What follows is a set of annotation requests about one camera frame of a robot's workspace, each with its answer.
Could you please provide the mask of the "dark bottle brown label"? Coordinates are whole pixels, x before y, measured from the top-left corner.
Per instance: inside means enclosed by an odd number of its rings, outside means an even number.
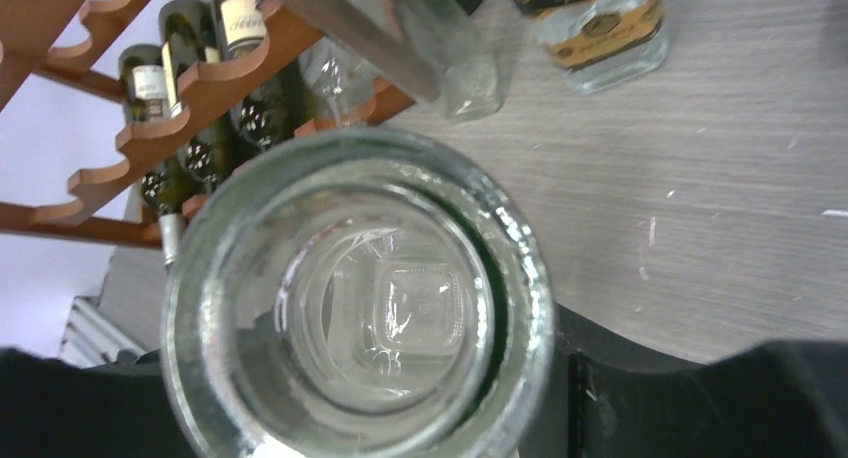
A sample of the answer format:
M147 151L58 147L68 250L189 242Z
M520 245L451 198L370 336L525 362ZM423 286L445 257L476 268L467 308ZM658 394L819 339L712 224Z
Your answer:
M170 118L171 99L159 47L135 44L125 48L118 59L118 71L126 124L159 123ZM158 158L149 162L150 168L140 180L140 195L155 212L164 268L169 271L180 253L185 229L183 205L199 192L199 183L175 153L164 154L160 143L149 144L146 149L154 150Z

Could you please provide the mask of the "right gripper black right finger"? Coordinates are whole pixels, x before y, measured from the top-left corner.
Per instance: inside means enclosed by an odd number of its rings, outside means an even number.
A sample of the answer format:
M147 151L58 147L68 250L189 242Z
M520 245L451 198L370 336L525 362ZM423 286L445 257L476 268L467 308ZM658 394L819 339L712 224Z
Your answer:
M847 345L772 340L711 364L566 308L523 457L843 457Z

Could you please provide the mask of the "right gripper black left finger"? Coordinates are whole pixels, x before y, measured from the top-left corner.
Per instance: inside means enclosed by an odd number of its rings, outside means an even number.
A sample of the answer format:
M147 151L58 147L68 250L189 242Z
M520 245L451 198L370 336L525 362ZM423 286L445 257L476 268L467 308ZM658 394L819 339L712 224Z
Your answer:
M4 457L192 457L157 355L79 368L1 351Z

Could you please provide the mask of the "clear bottle with dark cap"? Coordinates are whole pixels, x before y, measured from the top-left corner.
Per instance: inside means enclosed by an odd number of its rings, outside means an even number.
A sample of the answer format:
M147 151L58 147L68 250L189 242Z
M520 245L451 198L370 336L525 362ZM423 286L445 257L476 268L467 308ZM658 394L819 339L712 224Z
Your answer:
M588 95L660 67L664 0L512 0L568 85Z

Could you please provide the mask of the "small clear glass bottle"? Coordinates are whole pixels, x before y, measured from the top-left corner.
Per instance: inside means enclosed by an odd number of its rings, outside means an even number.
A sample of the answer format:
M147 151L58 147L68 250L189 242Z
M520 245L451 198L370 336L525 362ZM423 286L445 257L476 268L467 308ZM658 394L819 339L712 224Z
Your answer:
M505 99L495 51L471 19L484 0L345 0L377 27L376 37L398 64L375 67L407 91L411 76L438 89L445 118L491 115Z

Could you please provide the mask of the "aluminium frame rail front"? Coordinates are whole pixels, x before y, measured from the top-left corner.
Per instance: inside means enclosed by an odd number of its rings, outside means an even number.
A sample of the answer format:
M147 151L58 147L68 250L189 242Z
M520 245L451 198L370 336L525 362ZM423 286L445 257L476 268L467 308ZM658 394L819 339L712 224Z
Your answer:
M102 315L88 297L74 298L60 341L60 360L79 368L91 368L134 363L146 352Z

